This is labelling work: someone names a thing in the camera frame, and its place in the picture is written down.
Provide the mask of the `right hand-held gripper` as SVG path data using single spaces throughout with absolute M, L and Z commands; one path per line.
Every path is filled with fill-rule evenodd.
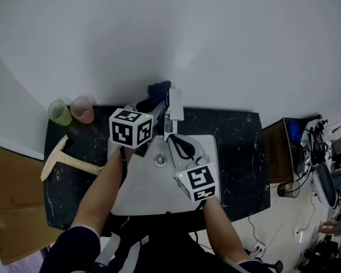
M 201 143 L 181 134 L 171 134 L 167 143 L 175 168 L 185 168 L 192 160 L 205 154 Z M 217 195 L 217 172 L 214 163 L 205 163 L 176 173 L 179 188 L 191 202 L 199 202 Z

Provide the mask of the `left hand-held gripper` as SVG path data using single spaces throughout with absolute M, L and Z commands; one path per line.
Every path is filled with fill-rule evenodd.
M 134 149 L 137 156 L 144 156 L 154 136 L 153 128 L 162 119 L 168 105 L 168 99 L 164 99 L 152 113 L 138 112 L 151 110 L 151 100 L 147 98 L 131 102 L 123 109 L 117 108 L 109 117 L 109 155 L 122 146 Z

